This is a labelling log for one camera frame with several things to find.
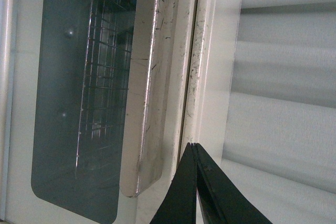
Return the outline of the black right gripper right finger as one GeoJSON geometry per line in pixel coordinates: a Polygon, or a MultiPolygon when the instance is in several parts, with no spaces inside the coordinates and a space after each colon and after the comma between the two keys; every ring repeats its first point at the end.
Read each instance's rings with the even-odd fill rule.
{"type": "Polygon", "coordinates": [[[204,223],[271,223],[245,198],[201,144],[193,145],[193,154],[204,223]]]}

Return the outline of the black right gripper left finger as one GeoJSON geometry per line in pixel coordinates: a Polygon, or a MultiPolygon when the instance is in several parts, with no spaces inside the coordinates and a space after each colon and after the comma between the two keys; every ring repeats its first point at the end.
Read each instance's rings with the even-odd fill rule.
{"type": "Polygon", "coordinates": [[[174,178],[151,223],[196,223],[197,168],[187,144],[174,178]]]}

